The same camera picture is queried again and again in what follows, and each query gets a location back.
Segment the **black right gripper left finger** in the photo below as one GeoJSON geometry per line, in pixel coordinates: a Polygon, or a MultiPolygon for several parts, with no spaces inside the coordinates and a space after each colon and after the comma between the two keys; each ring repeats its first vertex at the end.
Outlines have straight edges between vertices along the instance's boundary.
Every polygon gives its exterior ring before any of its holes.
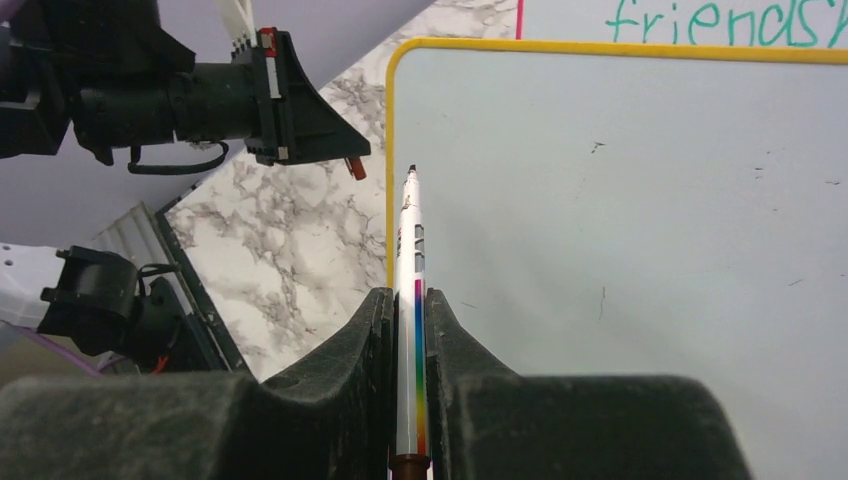
{"type": "Polygon", "coordinates": [[[249,374],[28,377],[1,392],[5,479],[382,479],[393,300],[249,374]]]}

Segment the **white rainbow marker pen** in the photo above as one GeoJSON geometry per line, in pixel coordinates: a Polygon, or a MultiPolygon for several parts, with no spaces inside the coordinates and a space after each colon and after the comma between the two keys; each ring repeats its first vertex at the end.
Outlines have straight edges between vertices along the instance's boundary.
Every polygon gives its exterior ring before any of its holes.
{"type": "Polygon", "coordinates": [[[403,184],[394,292],[397,320],[396,420],[389,469],[393,479],[426,479],[431,465],[425,332],[424,228],[417,168],[403,184]]]}

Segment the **brown marker cap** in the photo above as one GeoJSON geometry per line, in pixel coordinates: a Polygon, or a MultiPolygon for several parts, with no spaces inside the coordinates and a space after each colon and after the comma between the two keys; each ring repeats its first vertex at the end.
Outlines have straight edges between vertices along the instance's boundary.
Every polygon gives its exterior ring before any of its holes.
{"type": "Polygon", "coordinates": [[[367,177],[366,170],[360,157],[348,157],[345,159],[345,163],[350,175],[356,181],[364,180],[367,177]]]}

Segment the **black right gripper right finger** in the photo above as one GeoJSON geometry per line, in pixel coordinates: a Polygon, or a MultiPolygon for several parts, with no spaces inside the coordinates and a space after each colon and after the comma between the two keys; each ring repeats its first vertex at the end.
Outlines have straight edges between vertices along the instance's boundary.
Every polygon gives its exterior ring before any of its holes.
{"type": "Polygon", "coordinates": [[[675,375],[523,376],[425,301],[438,479],[748,479],[725,412],[675,375]]]}

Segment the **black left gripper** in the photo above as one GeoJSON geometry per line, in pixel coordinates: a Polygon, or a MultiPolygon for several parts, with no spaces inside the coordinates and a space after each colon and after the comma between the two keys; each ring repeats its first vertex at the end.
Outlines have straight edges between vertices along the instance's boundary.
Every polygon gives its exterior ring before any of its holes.
{"type": "Polygon", "coordinates": [[[178,75],[168,96],[179,141],[242,139],[266,165],[371,154],[370,142],[312,85],[290,34],[273,27],[259,29],[229,64],[200,63],[178,75]]]}

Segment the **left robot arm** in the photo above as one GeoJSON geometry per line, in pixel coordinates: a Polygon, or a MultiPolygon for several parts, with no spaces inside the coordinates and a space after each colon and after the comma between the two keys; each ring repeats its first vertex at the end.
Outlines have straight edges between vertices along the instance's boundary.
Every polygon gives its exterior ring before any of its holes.
{"type": "Polygon", "coordinates": [[[249,1],[3,2],[2,344],[244,369],[165,219],[234,150],[363,179],[371,146],[249,1]]]}

